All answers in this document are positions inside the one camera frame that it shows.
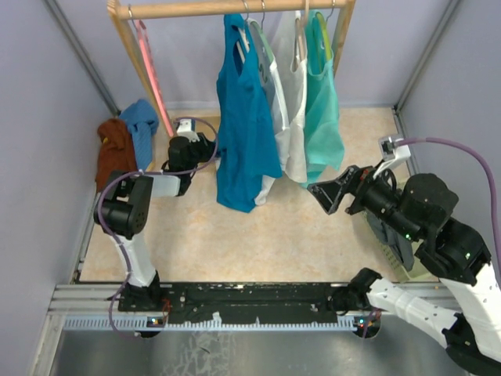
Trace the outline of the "blue t-shirt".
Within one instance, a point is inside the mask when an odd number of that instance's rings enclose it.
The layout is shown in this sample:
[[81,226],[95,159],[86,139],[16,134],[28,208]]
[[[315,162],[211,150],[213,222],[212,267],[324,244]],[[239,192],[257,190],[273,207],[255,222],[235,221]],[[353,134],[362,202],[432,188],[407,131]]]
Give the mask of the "blue t-shirt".
[[[249,27],[240,14],[225,15],[224,27],[225,56],[216,84],[221,112],[217,202],[249,213],[256,206],[254,199],[261,192],[262,179],[277,179],[282,169]],[[236,47],[238,27],[245,28],[250,42],[245,63]]]

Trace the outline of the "cream hanger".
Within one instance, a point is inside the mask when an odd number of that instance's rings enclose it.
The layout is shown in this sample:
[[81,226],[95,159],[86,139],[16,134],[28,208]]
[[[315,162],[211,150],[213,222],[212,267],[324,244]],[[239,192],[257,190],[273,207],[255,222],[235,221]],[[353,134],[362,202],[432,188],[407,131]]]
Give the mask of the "cream hanger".
[[[242,3],[243,3],[244,8],[246,10],[247,17],[249,17],[250,12],[249,12],[249,7],[247,4],[247,1],[242,0]],[[241,59],[242,63],[245,63],[247,54],[250,52],[250,42],[247,38],[247,33],[245,31],[245,28],[238,27],[237,30],[240,33],[240,40],[236,43],[236,47],[237,47],[237,50],[240,54],[240,59]]]

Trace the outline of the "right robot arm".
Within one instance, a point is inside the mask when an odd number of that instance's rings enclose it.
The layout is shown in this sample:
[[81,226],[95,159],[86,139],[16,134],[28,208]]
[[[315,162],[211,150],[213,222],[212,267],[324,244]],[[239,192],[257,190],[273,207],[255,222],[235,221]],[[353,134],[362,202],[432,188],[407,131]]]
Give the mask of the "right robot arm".
[[433,338],[468,373],[500,373],[500,287],[491,255],[477,230],[452,217],[459,198],[440,178],[413,175],[399,190],[375,168],[352,165],[336,179],[308,185],[308,191],[329,215],[351,194],[347,214],[366,212],[417,242],[416,257],[460,306],[454,311],[434,305],[363,268],[333,293],[333,311],[382,309]]

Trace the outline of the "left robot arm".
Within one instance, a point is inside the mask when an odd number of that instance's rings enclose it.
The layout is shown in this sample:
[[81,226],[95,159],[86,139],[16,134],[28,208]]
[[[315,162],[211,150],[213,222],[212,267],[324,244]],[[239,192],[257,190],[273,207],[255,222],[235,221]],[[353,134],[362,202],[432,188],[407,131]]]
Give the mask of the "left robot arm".
[[146,249],[144,229],[153,197],[181,197],[200,169],[216,156],[217,143],[201,132],[171,139],[168,160],[151,175],[114,170],[94,211],[95,223],[115,242],[126,273],[124,285],[111,300],[125,312],[159,310],[167,303],[159,273]]

